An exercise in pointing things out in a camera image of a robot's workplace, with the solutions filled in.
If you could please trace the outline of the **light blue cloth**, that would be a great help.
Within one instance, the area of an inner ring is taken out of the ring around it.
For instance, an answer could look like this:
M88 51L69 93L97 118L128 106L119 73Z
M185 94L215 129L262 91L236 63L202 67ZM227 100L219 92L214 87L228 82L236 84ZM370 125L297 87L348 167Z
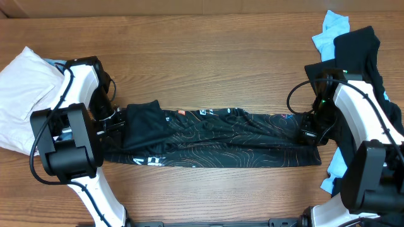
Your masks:
M350 31L348 16L342 16L327 10L324 17L322 32L312 37L312 41L321 56L321 61L335 58L334 39Z

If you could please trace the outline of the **black garment pile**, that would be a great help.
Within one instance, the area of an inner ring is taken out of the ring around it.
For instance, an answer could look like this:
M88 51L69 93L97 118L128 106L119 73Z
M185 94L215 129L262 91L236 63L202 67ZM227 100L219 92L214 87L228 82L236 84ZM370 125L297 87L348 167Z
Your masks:
M300 127L315 146L335 141L347 165L336 194L307 209L301 226L403 225L403 125L384 99L371 27L334 39L331 60L305 67L316 98Z

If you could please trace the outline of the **black orange patterned jersey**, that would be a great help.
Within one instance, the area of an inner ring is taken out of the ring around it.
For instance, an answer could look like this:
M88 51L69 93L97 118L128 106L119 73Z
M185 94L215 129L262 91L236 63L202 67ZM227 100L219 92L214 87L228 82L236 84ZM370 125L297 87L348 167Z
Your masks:
M279 168L320 165L317 147L297 142L301 117L241 108L162 110L158 101L130 104L113 163L191 168Z

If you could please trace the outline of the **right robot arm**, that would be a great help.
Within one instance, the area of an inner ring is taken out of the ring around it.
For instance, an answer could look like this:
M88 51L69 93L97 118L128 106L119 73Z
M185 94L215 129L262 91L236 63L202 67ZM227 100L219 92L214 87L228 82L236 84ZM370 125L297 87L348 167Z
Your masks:
M326 69L311 80L316 99L302 113L298 140L312 146L345 136L336 124L345 120L355 153L340 193L308 207L296 226L383 224L383 216L403 214L403 136L394 128L374 96L369 78L353 71Z

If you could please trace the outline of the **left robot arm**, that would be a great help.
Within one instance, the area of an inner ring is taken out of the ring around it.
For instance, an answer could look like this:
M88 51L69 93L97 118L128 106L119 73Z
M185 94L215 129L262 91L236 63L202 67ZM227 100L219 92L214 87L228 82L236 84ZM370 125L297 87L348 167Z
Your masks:
M67 185L81 199L95 226L133 226L102 169L104 151L118 148L124 135L122 112L107 96L114 83L95 56L57 62L64 76L52 104L34 111L31 152L38 152L54 185Z

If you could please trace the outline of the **beige folded trousers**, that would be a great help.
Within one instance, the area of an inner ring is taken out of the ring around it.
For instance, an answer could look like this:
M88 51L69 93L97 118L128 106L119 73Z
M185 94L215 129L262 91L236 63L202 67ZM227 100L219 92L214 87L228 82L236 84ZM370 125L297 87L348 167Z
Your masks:
M48 108L64 76L29 47L1 71L1 147L30 154L32 112Z

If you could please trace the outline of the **blue denim jeans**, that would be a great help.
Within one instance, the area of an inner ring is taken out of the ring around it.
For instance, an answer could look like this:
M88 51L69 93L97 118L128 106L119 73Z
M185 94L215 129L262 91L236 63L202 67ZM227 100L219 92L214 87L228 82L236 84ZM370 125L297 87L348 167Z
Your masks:
M54 66L61 74L64 74L64 68L62 65L65 65L66 61L64 60L54 60L54 59L44 59L45 62Z

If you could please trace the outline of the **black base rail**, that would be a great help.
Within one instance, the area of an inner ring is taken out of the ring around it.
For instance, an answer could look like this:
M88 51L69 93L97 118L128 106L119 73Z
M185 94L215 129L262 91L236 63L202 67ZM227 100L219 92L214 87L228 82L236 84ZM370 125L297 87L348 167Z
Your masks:
M163 223L134 222L128 226L133 227L299 227L312 226L312 206L307 207L298 218L270 218L267 221L225 221L225 222L198 222L198 223Z

